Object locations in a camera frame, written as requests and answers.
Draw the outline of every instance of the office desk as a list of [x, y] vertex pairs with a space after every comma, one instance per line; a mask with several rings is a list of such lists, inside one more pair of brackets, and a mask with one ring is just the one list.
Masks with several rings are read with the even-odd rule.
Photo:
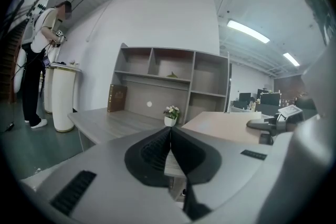
[[[78, 128], [83, 151], [109, 140], [164, 127], [163, 120], [125, 110], [107, 112], [106, 108], [69, 113], [68, 117]], [[168, 176], [184, 177], [171, 151], [167, 157], [164, 172]]]

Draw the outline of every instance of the small potted plant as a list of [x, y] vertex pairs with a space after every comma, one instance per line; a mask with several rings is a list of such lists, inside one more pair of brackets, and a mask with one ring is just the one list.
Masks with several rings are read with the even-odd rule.
[[180, 114], [180, 110], [176, 106], [167, 106], [166, 110], [163, 111], [164, 117], [164, 125], [173, 127], [176, 124], [178, 115]]

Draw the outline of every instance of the ceiling light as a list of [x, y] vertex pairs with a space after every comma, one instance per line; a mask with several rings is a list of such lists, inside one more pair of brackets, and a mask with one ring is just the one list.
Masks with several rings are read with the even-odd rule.
[[299, 63], [296, 62], [296, 60], [293, 58], [293, 56], [290, 55], [289, 53], [286, 53], [283, 56], [285, 56], [294, 66], [296, 66], [296, 67], [299, 66]]
[[239, 30], [241, 32], [244, 32], [250, 36], [253, 36], [256, 39], [259, 39], [261, 42], [263, 43], [267, 43], [269, 41], [269, 39], [267, 37], [265, 37], [264, 35], [262, 35], [261, 33], [258, 33], [257, 31], [242, 25], [240, 23], [237, 23], [233, 20], [230, 20], [229, 23], [227, 24], [228, 27], [231, 27], [233, 29]]

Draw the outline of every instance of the gray floor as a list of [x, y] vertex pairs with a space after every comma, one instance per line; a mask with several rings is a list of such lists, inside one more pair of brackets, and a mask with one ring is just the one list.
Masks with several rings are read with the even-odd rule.
[[[48, 125], [32, 130], [24, 121], [20, 100], [12, 105], [0, 103], [0, 144], [17, 179], [37, 174], [82, 151], [78, 130], [75, 128], [68, 133], [56, 132], [53, 117], [44, 112], [41, 99], [37, 114], [47, 119]], [[14, 128], [3, 133], [13, 119]]]

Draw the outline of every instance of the wooden shelf unit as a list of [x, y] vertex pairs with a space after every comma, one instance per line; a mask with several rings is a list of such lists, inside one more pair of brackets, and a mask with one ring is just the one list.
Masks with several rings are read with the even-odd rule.
[[[167, 77], [172, 72], [177, 76]], [[225, 112], [229, 57], [198, 51], [122, 45], [112, 84], [128, 87], [125, 110], [163, 119], [166, 106], [181, 110], [179, 124], [203, 111]]]

